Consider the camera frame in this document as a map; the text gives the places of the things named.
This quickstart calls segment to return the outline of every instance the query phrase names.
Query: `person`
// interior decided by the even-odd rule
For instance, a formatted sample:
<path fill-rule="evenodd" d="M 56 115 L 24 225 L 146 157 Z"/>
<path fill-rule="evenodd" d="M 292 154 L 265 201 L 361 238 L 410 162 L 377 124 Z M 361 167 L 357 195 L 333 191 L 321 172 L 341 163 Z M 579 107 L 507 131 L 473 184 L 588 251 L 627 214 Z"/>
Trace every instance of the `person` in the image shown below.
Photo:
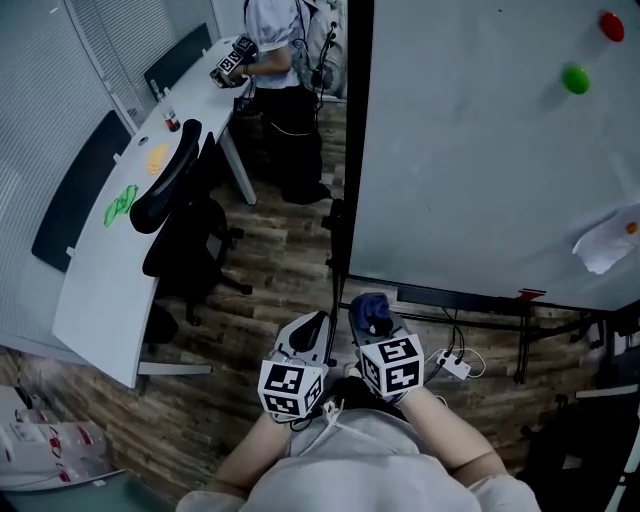
<path fill-rule="evenodd" d="M 245 27 L 258 47 L 256 62 L 232 75 L 255 82 L 255 105 L 271 166 L 286 202 L 311 204 L 330 197 L 322 178 L 318 97 L 301 84 L 294 63 L 305 59 L 310 10 L 304 0 L 245 0 Z"/>
<path fill-rule="evenodd" d="M 539 512 L 489 442 L 425 387 L 396 407 L 359 377 L 338 381 L 299 432 L 263 414 L 177 511 Z"/>

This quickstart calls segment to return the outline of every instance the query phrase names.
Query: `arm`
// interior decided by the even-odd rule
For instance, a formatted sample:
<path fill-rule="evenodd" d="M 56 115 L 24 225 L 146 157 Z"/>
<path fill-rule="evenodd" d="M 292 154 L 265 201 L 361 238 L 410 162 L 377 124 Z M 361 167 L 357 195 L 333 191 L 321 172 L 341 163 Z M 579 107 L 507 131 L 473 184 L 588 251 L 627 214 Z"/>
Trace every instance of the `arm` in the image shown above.
<path fill-rule="evenodd" d="M 411 391 L 399 405 L 427 448 L 463 485 L 507 474 L 489 441 L 426 388 Z"/>
<path fill-rule="evenodd" d="M 231 76 L 237 75 L 279 75 L 287 73 L 291 69 L 291 50 L 283 46 L 267 53 L 267 58 L 262 62 L 254 62 L 246 66 L 238 66 L 231 72 Z"/>
<path fill-rule="evenodd" d="M 206 490 L 247 499 L 262 475 L 282 457 L 290 437 L 288 424 L 280 425 L 270 414 L 263 413 L 222 463 Z"/>

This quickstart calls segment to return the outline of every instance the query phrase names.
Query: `white desk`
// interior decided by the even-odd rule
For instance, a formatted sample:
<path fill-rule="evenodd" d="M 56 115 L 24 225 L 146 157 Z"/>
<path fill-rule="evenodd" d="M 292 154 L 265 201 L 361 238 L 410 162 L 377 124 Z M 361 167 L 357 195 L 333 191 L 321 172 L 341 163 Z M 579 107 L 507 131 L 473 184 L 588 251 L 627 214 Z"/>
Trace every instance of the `white desk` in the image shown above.
<path fill-rule="evenodd" d="M 209 72 L 220 59 L 221 40 L 174 85 L 169 100 L 182 124 L 202 123 L 200 149 L 208 132 L 220 141 L 240 189 L 248 203 L 256 201 L 253 188 L 226 129 L 233 99 L 244 88 L 218 89 Z M 67 270 L 53 324 L 53 334 L 78 355 L 122 384 L 134 387 L 138 374 L 185 375 L 210 373 L 208 365 L 140 362 L 140 350 L 157 279 L 142 273 L 142 263 L 160 230 L 138 233 L 128 215 L 116 216 L 104 227 L 107 207 L 129 185 L 137 185 L 136 198 L 155 182 L 147 173 L 154 147 L 169 144 L 165 165 L 180 142 L 182 130 L 171 133 L 155 108 L 133 137 L 105 183 L 82 229 Z M 143 137 L 146 143 L 139 146 Z"/>

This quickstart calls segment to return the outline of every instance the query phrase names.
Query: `whiteboard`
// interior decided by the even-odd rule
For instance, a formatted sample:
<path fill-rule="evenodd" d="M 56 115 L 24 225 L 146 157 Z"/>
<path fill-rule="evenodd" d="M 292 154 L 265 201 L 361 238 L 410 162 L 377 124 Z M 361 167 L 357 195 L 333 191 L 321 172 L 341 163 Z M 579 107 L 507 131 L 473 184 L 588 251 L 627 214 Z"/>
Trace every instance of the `whiteboard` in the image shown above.
<path fill-rule="evenodd" d="M 603 7 L 623 42 L 601 33 Z M 571 252 L 640 200 L 639 27 L 628 0 L 376 0 L 350 273 L 603 310 L 640 299 L 637 251 L 601 276 Z M 569 62 L 584 95 L 560 82 Z"/>
<path fill-rule="evenodd" d="M 211 0 L 220 37 L 244 34 L 244 0 Z"/>

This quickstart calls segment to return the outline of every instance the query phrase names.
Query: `wooden floor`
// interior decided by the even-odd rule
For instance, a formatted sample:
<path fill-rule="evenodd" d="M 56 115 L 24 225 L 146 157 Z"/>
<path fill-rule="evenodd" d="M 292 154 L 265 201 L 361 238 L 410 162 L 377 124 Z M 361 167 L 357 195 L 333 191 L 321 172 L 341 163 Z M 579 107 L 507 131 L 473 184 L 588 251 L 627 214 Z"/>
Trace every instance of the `wooden floor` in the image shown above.
<path fill-rule="evenodd" d="M 327 168 L 325 178 L 335 194 L 340 194 L 343 172 L 339 164 Z M 329 233 L 320 226 L 330 201 L 310 207 L 289 205 L 272 185 L 253 182 L 258 196 L 255 207 L 243 204 L 230 187 L 215 192 L 230 224 L 246 233 L 229 253 L 226 272 L 252 284 L 253 295 L 216 288 L 197 311 L 203 319 L 199 327 L 184 321 L 179 300 L 162 301 L 180 321 L 180 331 L 154 360 L 205 362 L 213 365 L 212 375 L 151 377 L 144 386 L 130 390 L 91 367 L 0 354 L 3 383 L 15 384 L 19 376 L 21 385 L 48 399 L 64 418 L 95 421 L 108 433 L 114 465 L 139 475 L 173 501 L 206 484 L 260 414 L 256 394 L 260 362 L 272 349 L 279 329 L 301 314 L 328 311 L 331 306 L 331 280 L 325 266 Z M 349 283 L 344 299 L 372 289 Z M 399 311 L 442 315 L 437 308 L 397 303 L 393 289 L 382 291 Z M 567 313 L 540 309 L 536 317 L 541 325 L 553 326 L 566 321 Z M 460 312 L 459 318 L 490 317 Z M 451 336 L 451 328 L 441 324 L 409 322 L 409 326 L 420 335 L 427 354 L 446 346 Z M 486 360 L 486 373 L 460 382 L 441 371 L 428 387 L 480 429 L 510 470 L 517 471 L 527 451 L 520 428 L 546 421 L 557 393 L 588 387 L 597 354 L 588 352 L 585 343 L 569 345 L 568 336 L 538 342 L 531 347 L 527 384 L 516 386 L 512 375 L 517 334 L 462 331 L 467 346 Z M 355 359 L 344 312 L 334 356 L 339 365 Z M 474 372 L 481 368 L 472 356 L 468 362 Z"/>

